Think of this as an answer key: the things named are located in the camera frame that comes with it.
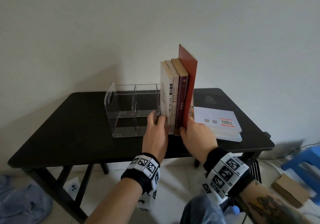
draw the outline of tabletop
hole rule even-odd
[[[114,138],[104,107],[106,92],[72,93],[10,158],[13,168],[43,168],[131,161],[142,137]],[[194,89],[194,106],[234,111],[241,142],[218,140],[233,153],[266,151],[274,143],[219,88]],[[165,158],[191,156],[180,136],[169,135]]]

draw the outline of cardboard box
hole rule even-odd
[[[286,174],[282,174],[271,186],[295,208],[302,207],[310,198],[309,192]]]

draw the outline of stack of books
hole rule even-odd
[[[217,139],[242,141],[242,130],[232,111],[194,107],[194,120],[208,126]]]
[[[166,115],[169,134],[180,135],[187,125],[198,61],[181,44],[179,58],[165,60],[160,65],[160,110]]]

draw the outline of clear acrylic book stand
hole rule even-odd
[[[115,85],[106,93],[104,106],[115,138],[143,136],[147,117],[160,116],[160,84]]]

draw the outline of left hand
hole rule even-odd
[[[142,152],[154,155],[161,163],[167,151],[170,125],[166,125],[166,116],[160,116],[158,124],[155,124],[157,118],[154,113],[152,111],[148,116],[147,129],[142,141]]]

